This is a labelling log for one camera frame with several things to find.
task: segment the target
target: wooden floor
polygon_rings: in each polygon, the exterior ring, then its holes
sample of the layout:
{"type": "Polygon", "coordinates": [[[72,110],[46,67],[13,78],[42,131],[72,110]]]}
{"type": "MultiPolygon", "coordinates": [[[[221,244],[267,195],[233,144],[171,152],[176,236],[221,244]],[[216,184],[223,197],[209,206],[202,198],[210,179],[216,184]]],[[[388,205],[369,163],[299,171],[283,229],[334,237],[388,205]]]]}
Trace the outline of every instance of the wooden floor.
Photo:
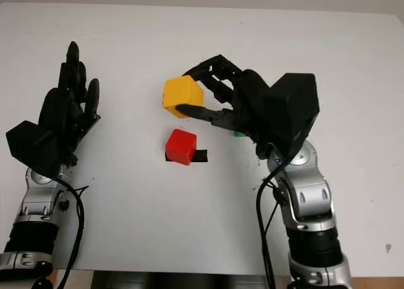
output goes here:
{"type": "MultiPolygon", "coordinates": [[[[81,274],[86,274],[90,273],[91,278],[92,278],[92,271],[75,271],[73,270],[71,273],[71,277],[69,278],[68,284],[66,289],[90,289],[90,285],[88,286],[79,286],[81,284],[81,279],[86,279],[83,280],[84,283],[88,283],[88,276],[87,275],[81,275],[81,274]]],[[[52,274],[52,277],[50,278],[53,283],[55,283],[56,280],[56,271],[55,273],[52,274]]],[[[101,283],[97,284],[94,283],[93,280],[93,286],[91,288],[96,288],[96,289],[101,289],[105,288],[105,284],[107,282],[107,278],[100,278],[99,280],[102,280],[101,283]]],[[[279,289],[286,289],[287,285],[290,283],[290,278],[287,277],[280,277],[276,278],[276,287],[279,289]]],[[[353,278],[353,289],[404,289],[404,278],[353,278]]]]}
{"type": "MultiPolygon", "coordinates": [[[[285,289],[289,283],[289,278],[280,278],[276,287],[285,289]]],[[[404,278],[353,278],[353,289],[404,289],[404,278]]]]}

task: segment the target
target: black tape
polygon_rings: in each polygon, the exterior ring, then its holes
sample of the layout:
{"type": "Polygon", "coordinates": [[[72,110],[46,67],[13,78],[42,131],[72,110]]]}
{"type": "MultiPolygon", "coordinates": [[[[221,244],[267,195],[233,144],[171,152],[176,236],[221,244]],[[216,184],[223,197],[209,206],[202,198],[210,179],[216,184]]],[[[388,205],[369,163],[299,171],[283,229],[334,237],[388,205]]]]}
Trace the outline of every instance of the black tape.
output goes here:
{"type": "MultiPolygon", "coordinates": [[[[167,158],[167,154],[165,154],[165,161],[171,162],[171,160],[169,158],[167,158]]],[[[208,150],[206,150],[206,149],[196,150],[194,157],[192,158],[192,162],[197,162],[197,163],[208,162],[208,150]]]]}

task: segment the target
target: cube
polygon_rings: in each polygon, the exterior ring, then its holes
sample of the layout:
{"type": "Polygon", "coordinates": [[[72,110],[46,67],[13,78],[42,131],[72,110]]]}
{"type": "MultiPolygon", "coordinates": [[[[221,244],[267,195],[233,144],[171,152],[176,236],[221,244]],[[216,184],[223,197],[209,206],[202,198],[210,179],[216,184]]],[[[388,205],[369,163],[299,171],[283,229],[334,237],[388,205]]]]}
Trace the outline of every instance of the cube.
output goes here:
{"type": "Polygon", "coordinates": [[[196,151],[196,135],[187,133],[180,129],[175,129],[167,144],[165,145],[165,154],[171,161],[189,165],[196,151]]]}
{"type": "Polygon", "coordinates": [[[203,106],[203,90],[190,76],[181,76],[165,83],[163,107],[177,117],[188,117],[175,109],[179,104],[203,106]]]}

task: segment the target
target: yellow cube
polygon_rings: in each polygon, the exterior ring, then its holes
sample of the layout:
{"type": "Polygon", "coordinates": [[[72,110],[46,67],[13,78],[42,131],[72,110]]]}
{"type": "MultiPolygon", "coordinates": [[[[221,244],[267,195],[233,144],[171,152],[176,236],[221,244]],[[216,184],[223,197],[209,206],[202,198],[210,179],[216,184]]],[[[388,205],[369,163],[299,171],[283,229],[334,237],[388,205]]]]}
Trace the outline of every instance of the yellow cube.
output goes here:
{"type": "Polygon", "coordinates": [[[191,76],[181,76],[165,82],[163,107],[177,117],[188,117],[175,109],[179,104],[203,106],[203,90],[191,76]]]}

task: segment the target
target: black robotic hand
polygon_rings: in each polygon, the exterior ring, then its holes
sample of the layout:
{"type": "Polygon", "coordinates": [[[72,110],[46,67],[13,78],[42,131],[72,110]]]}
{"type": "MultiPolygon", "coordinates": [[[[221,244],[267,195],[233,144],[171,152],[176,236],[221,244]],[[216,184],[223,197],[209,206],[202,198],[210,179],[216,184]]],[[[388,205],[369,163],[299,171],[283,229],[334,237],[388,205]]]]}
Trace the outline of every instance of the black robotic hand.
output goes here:
{"type": "Polygon", "coordinates": [[[303,145],[319,114],[313,74],[284,74],[271,88],[253,70],[241,70],[224,56],[208,59],[187,71],[201,81],[220,103],[233,110],[212,111],[189,104],[177,105],[184,115],[212,125],[240,131],[256,143],[260,159],[275,147],[284,158],[293,158],[303,145]],[[223,80],[229,80],[233,89],[223,80]]]}
{"type": "Polygon", "coordinates": [[[7,132],[11,155],[48,177],[57,175],[61,164],[76,165],[73,153],[78,143],[100,119],[98,79],[91,80],[88,90],[85,85],[86,68],[79,60],[77,44],[71,42],[59,84],[46,95],[38,125],[23,121],[7,132]]]}

